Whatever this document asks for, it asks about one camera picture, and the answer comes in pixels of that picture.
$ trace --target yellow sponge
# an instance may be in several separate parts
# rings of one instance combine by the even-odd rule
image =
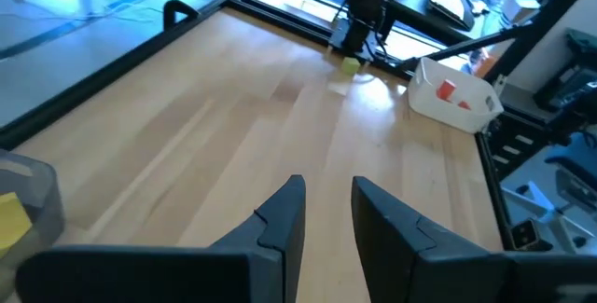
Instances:
[[[14,192],[0,196],[0,257],[31,228],[31,221]]]
[[[342,62],[342,72],[346,75],[353,76],[358,72],[358,68],[361,67],[361,63],[358,62],[358,59],[345,57],[344,61]]]

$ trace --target black metal frame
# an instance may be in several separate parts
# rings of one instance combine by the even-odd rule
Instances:
[[[506,70],[511,71],[511,69],[518,64],[516,57],[518,56],[520,58],[521,56],[524,56],[523,52],[525,50],[526,52],[529,51],[527,48],[529,44],[532,46],[532,44],[534,44],[533,41],[538,41],[538,38],[541,37],[541,33],[538,32],[546,32],[556,21],[553,16],[556,15],[559,18],[561,13],[565,12],[575,1],[576,0],[556,0],[553,2],[553,5],[546,7],[546,10],[552,12],[542,13],[537,16],[532,31],[529,31],[528,28],[521,27],[521,30],[523,30],[525,34],[517,40],[513,49],[509,50],[504,55],[502,58],[504,61],[499,62],[496,66],[496,70],[493,72],[497,74],[505,74],[507,72]],[[298,16],[286,13],[279,8],[269,6],[257,0],[215,0],[207,7],[203,7],[201,13],[189,12],[187,8],[180,6],[180,4],[169,3],[164,7],[164,18],[166,18],[164,21],[164,32],[149,39],[141,46],[128,52],[114,62],[111,62],[95,74],[81,80],[81,82],[71,89],[42,104],[19,120],[4,127],[0,130],[0,147],[5,149],[15,148],[17,145],[26,141],[39,131],[42,131],[52,122],[58,120],[66,113],[85,102],[92,95],[131,71],[141,62],[144,62],[162,48],[166,47],[224,7],[230,7],[246,13],[322,46],[327,46],[328,40],[332,36],[332,32],[327,28],[322,28],[314,23],[299,18]],[[174,22],[172,21],[172,18],[174,17],[174,12],[177,11],[186,12],[190,15],[182,21]],[[465,46],[460,47],[472,48],[476,46],[475,42],[472,41]],[[454,50],[443,51],[443,54],[440,53],[440,56],[449,56],[451,55],[451,52],[454,52]],[[408,80],[411,72],[400,69],[399,66],[396,66],[398,63],[399,61],[396,59],[390,58],[389,62],[385,62],[379,58],[376,59],[372,65],[379,67],[387,73]],[[490,76],[486,79],[490,81],[493,80]],[[536,120],[525,116],[523,113],[512,112],[507,108],[507,112],[500,116],[500,118],[506,118],[508,122],[511,120],[516,121],[516,119],[519,118],[519,122],[515,123],[515,126],[522,124],[527,124],[528,126],[528,124],[531,124],[529,127],[533,129],[533,136],[541,136],[543,130],[542,126],[536,126]],[[513,243],[509,234],[511,223],[499,185],[499,178],[503,177],[504,174],[496,169],[492,152],[492,150],[498,150],[500,145],[505,144],[506,141],[504,141],[504,138],[511,135],[511,131],[508,131],[507,128],[502,128],[501,132],[503,133],[501,135],[499,132],[494,132],[491,139],[488,139],[485,134],[478,133],[475,135],[475,139],[504,248],[512,249]]]

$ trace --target floor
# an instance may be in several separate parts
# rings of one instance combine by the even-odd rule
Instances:
[[[0,128],[158,34],[166,1],[0,0],[0,55],[34,45],[0,59]],[[211,0],[182,1],[202,7]],[[86,18],[105,7],[119,12]]]
[[[354,175],[501,248],[486,184],[474,177],[483,176],[475,141],[405,118],[398,78],[342,75],[323,47],[229,10],[188,34],[17,148],[60,176],[69,225],[59,243],[209,245],[300,173],[309,210],[298,302],[368,302]],[[437,153],[446,147],[447,157]],[[423,159],[444,177],[428,178],[413,163]]]

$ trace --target wooden tabletop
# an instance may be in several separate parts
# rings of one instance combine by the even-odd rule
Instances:
[[[395,78],[341,75],[323,52],[220,11],[17,148],[59,174],[59,243],[207,246],[298,173],[300,302],[368,301],[354,175],[500,250],[474,137],[411,111]]]

